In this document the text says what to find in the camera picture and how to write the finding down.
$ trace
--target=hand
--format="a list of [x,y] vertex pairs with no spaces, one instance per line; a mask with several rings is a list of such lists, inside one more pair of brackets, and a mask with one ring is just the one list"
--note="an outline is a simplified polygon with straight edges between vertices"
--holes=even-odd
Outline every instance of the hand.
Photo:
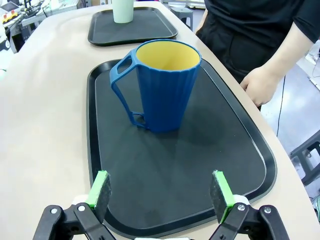
[[240,83],[240,86],[253,103],[259,107],[271,100],[280,80],[280,76],[272,74],[271,71],[261,66],[249,72]]

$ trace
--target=floor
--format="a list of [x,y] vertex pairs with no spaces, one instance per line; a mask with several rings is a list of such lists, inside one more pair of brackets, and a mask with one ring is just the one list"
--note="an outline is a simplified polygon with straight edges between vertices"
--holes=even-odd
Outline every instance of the floor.
[[[193,30],[197,28],[203,13],[202,9],[193,9]],[[286,75],[278,138],[288,154],[320,130],[320,90],[308,78],[309,75],[318,86],[320,85],[320,61],[318,62],[319,67],[314,70],[315,66],[303,58]],[[278,129],[283,84],[282,80],[272,100],[261,109],[261,114],[275,133]],[[320,156],[317,152],[311,152],[310,160],[312,165],[316,166],[320,163]],[[293,162],[293,165],[300,178],[303,178],[305,173],[300,163]],[[305,189],[309,197],[318,196],[320,178]]]

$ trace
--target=equipment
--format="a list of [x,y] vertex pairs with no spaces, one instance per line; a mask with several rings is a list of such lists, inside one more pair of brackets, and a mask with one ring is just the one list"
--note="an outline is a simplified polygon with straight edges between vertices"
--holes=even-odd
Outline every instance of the equipment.
[[[238,233],[247,234],[251,240],[289,239],[274,206],[265,205],[256,210],[242,202],[234,204],[234,197],[221,171],[212,173],[209,192],[220,223],[209,240],[233,240]],[[71,240],[80,234],[85,234],[89,240],[115,240],[103,225],[110,197],[110,175],[99,171],[86,203],[71,205],[66,210],[57,205],[44,209],[33,240]]]

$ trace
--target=black shirt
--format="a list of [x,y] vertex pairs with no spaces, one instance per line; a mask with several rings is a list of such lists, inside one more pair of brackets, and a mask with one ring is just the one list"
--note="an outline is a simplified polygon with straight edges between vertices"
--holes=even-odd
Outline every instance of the black shirt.
[[320,0],[204,0],[208,14],[226,28],[278,47],[292,23],[312,41],[320,36]]

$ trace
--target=person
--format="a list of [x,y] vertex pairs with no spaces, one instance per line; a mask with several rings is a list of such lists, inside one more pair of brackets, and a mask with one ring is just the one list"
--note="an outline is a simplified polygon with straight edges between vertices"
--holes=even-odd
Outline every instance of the person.
[[320,0],[204,0],[196,35],[257,107],[320,36]]

